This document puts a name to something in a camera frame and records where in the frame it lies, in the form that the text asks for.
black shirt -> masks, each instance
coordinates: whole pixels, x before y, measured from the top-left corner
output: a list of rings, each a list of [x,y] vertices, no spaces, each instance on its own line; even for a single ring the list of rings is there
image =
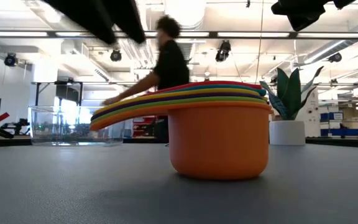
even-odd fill
[[[190,72],[185,57],[174,40],[167,41],[160,49],[154,72],[160,78],[158,90],[189,83]]]

dark hair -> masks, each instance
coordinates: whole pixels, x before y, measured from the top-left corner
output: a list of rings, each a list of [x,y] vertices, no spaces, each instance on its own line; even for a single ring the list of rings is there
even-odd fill
[[[180,26],[178,22],[169,16],[163,16],[157,21],[157,30],[164,31],[171,38],[177,38],[180,34]]]

man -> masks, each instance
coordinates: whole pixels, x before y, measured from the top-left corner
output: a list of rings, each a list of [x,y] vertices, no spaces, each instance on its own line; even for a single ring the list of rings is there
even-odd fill
[[[158,90],[171,88],[189,83],[189,69],[185,58],[174,41],[180,34],[179,24],[168,16],[157,21],[157,40],[160,55],[152,72],[134,86],[119,96],[107,99],[104,105],[110,105],[127,97],[141,93],[157,86]],[[168,117],[161,116],[156,121],[155,137],[162,142],[168,142]]]

white plant pot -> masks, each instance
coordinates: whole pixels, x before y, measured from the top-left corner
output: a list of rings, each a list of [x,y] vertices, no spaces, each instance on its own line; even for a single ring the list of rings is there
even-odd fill
[[[270,144],[279,146],[304,146],[305,124],[303,121],[271,121]]]

gray table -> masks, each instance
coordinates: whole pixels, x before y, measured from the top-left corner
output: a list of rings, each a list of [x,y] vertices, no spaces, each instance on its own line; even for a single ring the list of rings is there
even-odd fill
[[[271,147],[258,179],[212,182],[158,144],[1,147],[0,223],[358,223],[358,148]]]

